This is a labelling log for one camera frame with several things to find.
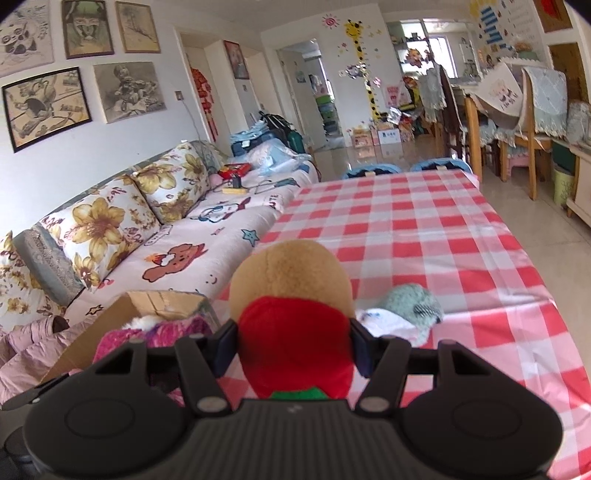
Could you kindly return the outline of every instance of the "trash bin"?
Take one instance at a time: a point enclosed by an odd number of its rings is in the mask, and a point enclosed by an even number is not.
[[[565,206],[573,193],[574,175],[558,165],[554,166],[554,203]]]

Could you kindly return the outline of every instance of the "blue chair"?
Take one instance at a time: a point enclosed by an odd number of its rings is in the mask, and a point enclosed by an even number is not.
[[[375,171],[376,175],[383,175],[385,172],[388,174],[402,173],[402,169],[400,167],[392,165],[391,163],[376,163],[374,165],[364,165],[363,167],[348,170],[341,177],[341,180],[357,179],[359,178],[359,174],[363,171]]]
[[[465,172],[473,173],[470,165],[468,165],[463,160],[456,160],[454,158],[434,158],[432,160],[425,160],[413,165],[410,171],[423,171],[426,167],[429,167],[433,164],[445,165],[448,162],[450,162],[455,167],[461,168]]]

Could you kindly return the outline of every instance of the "red plush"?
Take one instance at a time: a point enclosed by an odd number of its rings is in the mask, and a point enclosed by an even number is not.
[[[239,355],[259,398],[314,387],[346,398],[353,381],[349,319],[314,300],[264,296],[242,312]]]

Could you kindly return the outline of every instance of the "tiled floor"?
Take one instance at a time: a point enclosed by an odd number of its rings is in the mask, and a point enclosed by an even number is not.
[[[354,148],[316,153],[323,181],[364,164],[394,163],[408,171],[435,156],[433,138],[427,135],[414,143],[372,148],[375,154],[366,158],[359,158]],[[538,200],[530,200],[527,169],[515,168],[503,183],[485,168],[480,190],[542,275],[591,374],[591,228],[554,204],[551,182],[538,184]]]

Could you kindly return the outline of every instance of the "tablecloth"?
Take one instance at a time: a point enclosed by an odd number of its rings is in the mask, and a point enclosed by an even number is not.
[[[336,254],[359,308],[396,285],[431,290],[445,316],[426,347],[456,340],[549,402],[564,426],[551,477],[591,478],[591,387],[580,355],[538,271],[462,171],[303,189],[258,248],[293,238],[316,240]],[[214,302],[222,316],[227,295],[226,289]],[[238,359],[220,384],[234,406],[254,396]],[[365,384],[356,373],[351,404]],[[430,388],[431,378],[409,377],[403,403]]]

